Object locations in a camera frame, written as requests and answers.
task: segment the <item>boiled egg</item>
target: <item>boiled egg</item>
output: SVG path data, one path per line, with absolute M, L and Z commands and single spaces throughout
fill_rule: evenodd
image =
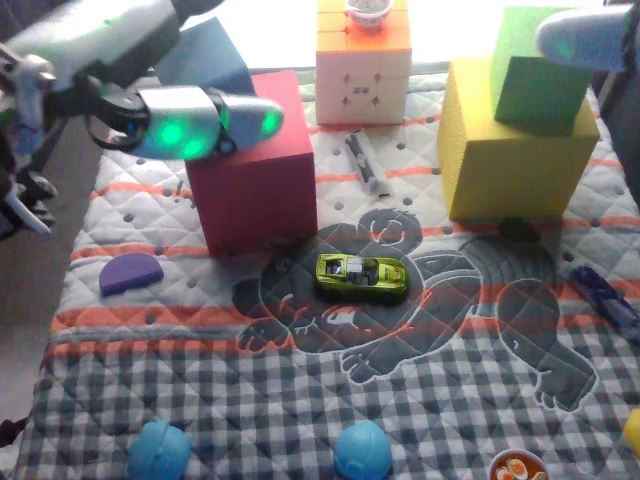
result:
M 496 472 L 496 480 L 513 480 L 513 474 L 505 467 L 502 467 Z
M 509 470 L 517 480 L 527 480 L 529 478 L 527 467 L 524 466 L 522 460 L 518 460 L 517 458 L 507 460 L 507 470 Z

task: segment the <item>bowl of food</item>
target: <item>bowl of food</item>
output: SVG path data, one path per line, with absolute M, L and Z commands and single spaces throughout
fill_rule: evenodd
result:
M 347 13 L 363 28 L 380 28 L 392 7 L 393 0 L 347 0 Z
M 526 450 L 500 452 L 489 466 L 489 480 L 551 480 L 537 455 Z

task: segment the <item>blue ball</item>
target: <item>blue ball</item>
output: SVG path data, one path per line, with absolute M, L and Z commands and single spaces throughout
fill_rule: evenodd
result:
M 380 480 L 391 470 L 391 444 L 370 420 L 347 428 L 336 442 L 333 467 L 349 480 Z
M 187 471 L 191 442 L 164 420 L 148 422 L 129 450 L 127 474 L 134 480 L 178 480 Z

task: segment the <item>yellow-green sports car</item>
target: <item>yellow-green sports car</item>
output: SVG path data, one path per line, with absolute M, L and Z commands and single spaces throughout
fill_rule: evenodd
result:
M 316 263 L 316 281 L 329 292 L 366 293 L 380 299 L 400 299 L 409 290 L 409 273 L 393 258 L 323 254 Z

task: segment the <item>car windshield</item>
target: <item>car windshield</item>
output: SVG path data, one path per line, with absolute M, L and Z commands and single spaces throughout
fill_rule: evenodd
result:
M 340 275 L 342 273 L 342 260 L 329 260 L 325 273 L 327 275 Z
M 363 287 L 375 285 L 378 283 L 378 261 L 373 258 L 349 258 L 347 260 L 347 281 Z

